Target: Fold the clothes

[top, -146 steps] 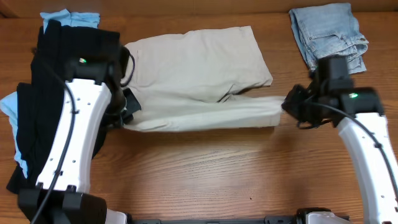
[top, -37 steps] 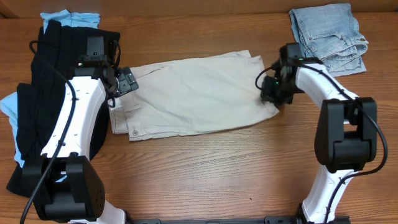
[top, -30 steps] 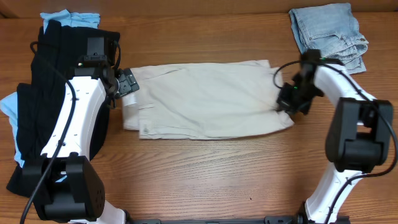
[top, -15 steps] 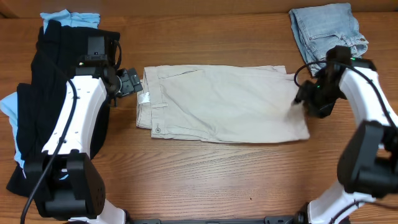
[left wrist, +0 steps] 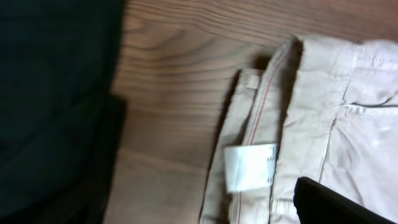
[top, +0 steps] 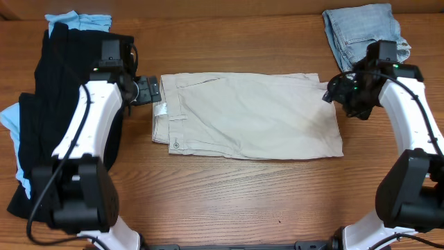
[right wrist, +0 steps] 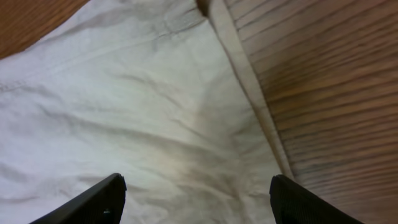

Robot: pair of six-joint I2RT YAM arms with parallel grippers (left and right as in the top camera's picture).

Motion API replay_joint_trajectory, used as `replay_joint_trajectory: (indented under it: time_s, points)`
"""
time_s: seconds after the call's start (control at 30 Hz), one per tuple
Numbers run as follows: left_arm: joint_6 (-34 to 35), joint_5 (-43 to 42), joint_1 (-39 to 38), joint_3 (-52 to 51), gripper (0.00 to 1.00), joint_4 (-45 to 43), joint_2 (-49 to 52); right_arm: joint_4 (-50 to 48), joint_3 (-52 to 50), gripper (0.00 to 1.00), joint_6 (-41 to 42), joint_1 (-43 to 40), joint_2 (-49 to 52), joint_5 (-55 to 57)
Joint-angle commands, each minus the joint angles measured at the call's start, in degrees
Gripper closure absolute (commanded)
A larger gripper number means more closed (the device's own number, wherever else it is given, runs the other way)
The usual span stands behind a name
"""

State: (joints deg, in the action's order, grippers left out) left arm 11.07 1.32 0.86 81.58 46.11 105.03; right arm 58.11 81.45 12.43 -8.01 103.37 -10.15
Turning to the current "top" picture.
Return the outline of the beige khaki shorts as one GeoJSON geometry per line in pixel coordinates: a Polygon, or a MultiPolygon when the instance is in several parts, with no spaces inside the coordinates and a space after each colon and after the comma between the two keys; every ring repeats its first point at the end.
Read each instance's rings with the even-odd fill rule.
{"type": "Polygon", "coordinates": [[[178,155],[249,160],[341,157],[326,84],[316,73],[181,73],[161,78],[154,142],[178,155]]]}

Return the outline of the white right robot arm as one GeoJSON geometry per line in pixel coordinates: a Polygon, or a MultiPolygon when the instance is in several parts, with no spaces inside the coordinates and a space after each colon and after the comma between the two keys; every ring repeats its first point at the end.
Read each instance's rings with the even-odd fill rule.
{"type": "Polygon", "coordinates": [[[384,62],[340,73],[327,84],[323,100],[342,104],[348,117],[365,119],[373,107],[385,109],[399,158],[379,184],[374,211],[338,229],[326,249],[389,249],[401,239],[443,248],[418,237],[443,228],[443,136],[423,81],[417,66],[384,62]]]}

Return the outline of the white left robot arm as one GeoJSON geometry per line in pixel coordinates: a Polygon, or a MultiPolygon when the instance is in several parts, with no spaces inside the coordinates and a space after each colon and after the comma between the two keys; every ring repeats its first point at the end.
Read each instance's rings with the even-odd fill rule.
{"type": "Polygon", "coordinates": [[[104,160],[115,118],[126,105],[160,101],[160,85],[154,76],[94,69],[78,93],[69,127],[51,162],[32,171],[38,197],[26,225],[27,237],[40,246],[49,244],[32,234],[34,219],[42,213],[49,218],[49,228],[68,234],[66,242],[86,239],[97,249],[147,249],[142,234],[119,215],[119,197],[104,160]]]}

